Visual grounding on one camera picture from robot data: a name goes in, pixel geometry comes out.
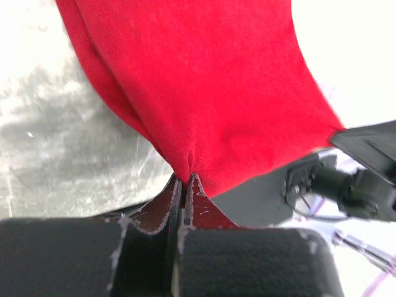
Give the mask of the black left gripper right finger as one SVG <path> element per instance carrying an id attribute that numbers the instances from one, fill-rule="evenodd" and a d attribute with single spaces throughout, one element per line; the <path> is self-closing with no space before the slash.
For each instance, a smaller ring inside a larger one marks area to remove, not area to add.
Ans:
<path id="1" fill-rule="evenodd" d="M 173 268 L 174 296 L 343 296 L 326 240 L 307 228 L 246 228 L 190 177 Z"/>

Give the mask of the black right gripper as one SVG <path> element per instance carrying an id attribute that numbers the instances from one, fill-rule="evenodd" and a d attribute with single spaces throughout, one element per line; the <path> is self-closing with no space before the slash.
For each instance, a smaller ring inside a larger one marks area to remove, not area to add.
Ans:
<path id="1" fill-rule="evenodd" d="M 349 218 L 394 222 L 395 121 L 337 132 L 330 143 L 371 171 L 345 173 L 336 169 L 335 155 L 310 155 L 289 166 L 283 183 L 284 203 L 302 217 L 320 222 Z M 308 194 L 334 201 L 344 216 L 323 217 L 297 210 L 292 200 Z"/>

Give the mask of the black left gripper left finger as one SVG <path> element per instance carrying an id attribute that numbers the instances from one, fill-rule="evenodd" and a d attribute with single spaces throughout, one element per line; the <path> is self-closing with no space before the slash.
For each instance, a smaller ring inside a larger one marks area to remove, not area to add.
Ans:
<path id="1" fill-rule="evenodd" d="M 138 211 L 1 221 L 2 296 L 169 296 L 182 194 L 171 178 Z"/>

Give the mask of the red t shirt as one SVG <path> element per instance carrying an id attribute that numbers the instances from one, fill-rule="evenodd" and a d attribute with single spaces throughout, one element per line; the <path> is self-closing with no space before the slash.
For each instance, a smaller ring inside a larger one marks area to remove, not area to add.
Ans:
<path id="1" fill-rule="evenodd" d="M 184 183 L 210 197 L 343 129 L 306 66 L 290 1 L 58 1 L 86 76 Z"/>

